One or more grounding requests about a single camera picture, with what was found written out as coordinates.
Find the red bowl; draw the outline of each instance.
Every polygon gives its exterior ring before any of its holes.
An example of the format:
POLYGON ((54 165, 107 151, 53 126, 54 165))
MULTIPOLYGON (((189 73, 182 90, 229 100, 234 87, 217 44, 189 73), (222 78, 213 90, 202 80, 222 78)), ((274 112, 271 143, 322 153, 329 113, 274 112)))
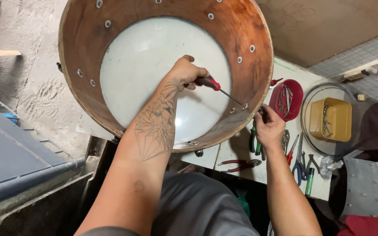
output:
MULTIPOLYGON (((294 120, 298 116, 298 113, 300 112, 301 103, 303 101, 303 95, 304 95, 303 88, 301 87, 301 85, 293 79, 287 79, 283 81, 282 83, 278 84, 273 89, 272 95, 270 97, 269 106, 272 107, 272 109, 275 110, 276 113, 284 121, 291 121, 291 120, 294 120), (284 93, 285 93, 285 88, 282 87, 283 84, 285 84, 285 86, 287 86, 293 93, 293 99, 291 101, 291 107, 290 107, 290 114, 288 114, 286 117, 284 117, 284 113, 282 111, 279 111, 279 106, 278 106, 278 98, 279 98, 280 91, 284 89, 284 93)), ((285 97, 282 98, 281 102, 287 105, 287 101, 285 97)))

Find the screwdriver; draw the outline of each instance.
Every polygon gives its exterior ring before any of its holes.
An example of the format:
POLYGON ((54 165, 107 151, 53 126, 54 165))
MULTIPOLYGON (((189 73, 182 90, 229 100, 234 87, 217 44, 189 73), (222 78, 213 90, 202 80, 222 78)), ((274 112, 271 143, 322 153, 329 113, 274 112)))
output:
POLYGON ((297 143, 297 140, 298 140, 298 137, 300 135, 298 134, 297 137, 295 138, 295 141, 294 141, 294 144, 293 144, 293 147, 291 148, 290 152, 288 153, 287 155, 287 161, 288 161, 288 165, 291 165, 291 159, 293 158, 293 151, 294 151, 294 148, 295 148, 295 145, 297 143))
POLYGON ((231 99, 233 99, 234 101, 236 101, 236 103, 238 103, 238 104, 244 106, 244 104, 241 103, 239 100, 233 98, 230 94, 224 92, 224 90, 221 89, 220 84, 217 83, 217 81, 215 81, 214 78, 213 78, 211 75, 209 75, 209 76, 206 77, 206 78, 201 78, 201 77, 199 77, 199 78, 197 78, 197 79, 195 80, 195 82, 196 82, 197 84, 199 84, 199 85, 205 85, 205 86, 208 87, 208 88, 212 88, 212 89, 214 89, 215 91, 221 91, 221 92, 223 92, 223 94, 227 95, 229 98, 231 98, 231 99))

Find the forearm tattoo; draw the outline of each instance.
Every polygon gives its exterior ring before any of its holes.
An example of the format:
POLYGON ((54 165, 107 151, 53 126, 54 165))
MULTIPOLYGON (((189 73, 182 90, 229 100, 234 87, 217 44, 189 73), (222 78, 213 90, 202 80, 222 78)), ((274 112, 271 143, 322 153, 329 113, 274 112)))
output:
POLYGON ((142 161, 173 148, 179 85, 180 82, 175 78, 166 83, 160 97, 148 105, 135 121, 135 135, 142 161))

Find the yellow plastic box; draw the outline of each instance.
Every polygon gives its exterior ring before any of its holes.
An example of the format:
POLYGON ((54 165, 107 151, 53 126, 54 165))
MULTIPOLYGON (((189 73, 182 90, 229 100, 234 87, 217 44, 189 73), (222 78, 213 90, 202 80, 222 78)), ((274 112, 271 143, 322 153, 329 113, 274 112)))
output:
POLYGON ((351 138, 352 106, 349 102, 331 97, 312 103, 310 113, 310 134, 318 139, 348 142, 351 138), (326 120, 331 123, 328 129, 333 135, 323 134, 323 108, 330 105, 326 120))

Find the plastic bag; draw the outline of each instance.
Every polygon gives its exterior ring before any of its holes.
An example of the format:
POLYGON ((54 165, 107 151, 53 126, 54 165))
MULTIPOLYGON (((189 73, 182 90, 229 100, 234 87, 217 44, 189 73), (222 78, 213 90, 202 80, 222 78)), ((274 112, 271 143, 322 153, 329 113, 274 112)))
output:
POLYGON ((323 179, 331 179, 332 171, 341 168, 344 165, 343 161, 334 162, 332 158, 325 157, 320 162, 320 175, 323 179))

